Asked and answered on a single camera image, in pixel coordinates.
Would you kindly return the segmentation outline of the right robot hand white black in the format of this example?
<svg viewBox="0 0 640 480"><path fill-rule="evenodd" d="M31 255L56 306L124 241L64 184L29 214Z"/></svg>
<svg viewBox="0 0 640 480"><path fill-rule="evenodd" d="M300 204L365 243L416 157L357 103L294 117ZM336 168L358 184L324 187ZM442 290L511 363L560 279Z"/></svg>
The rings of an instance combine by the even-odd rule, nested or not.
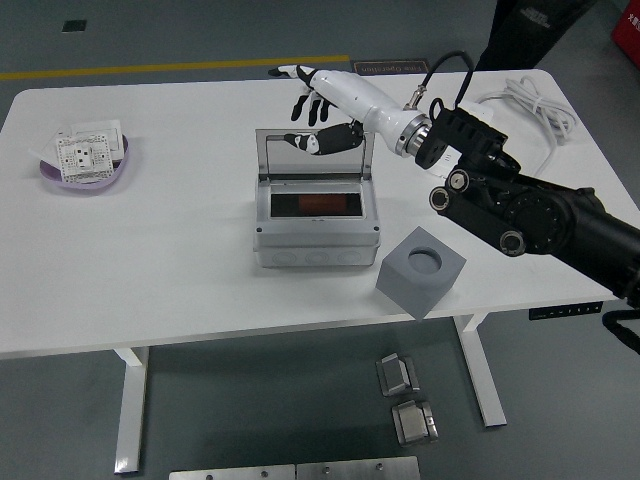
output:
<svg viewBox="0 0 640 480"><path fill-rule="evenodd" d="M297 120L306 101L310 101L309 124L324 122L328 107L358 121L364 130L382 136L389 150L399 156L416 155L430 129L419 110L400 106L363 77L350 72L318 70L302 65L283 65L269 71L273 77L299 79L304 90L292 112Z"/></svg>

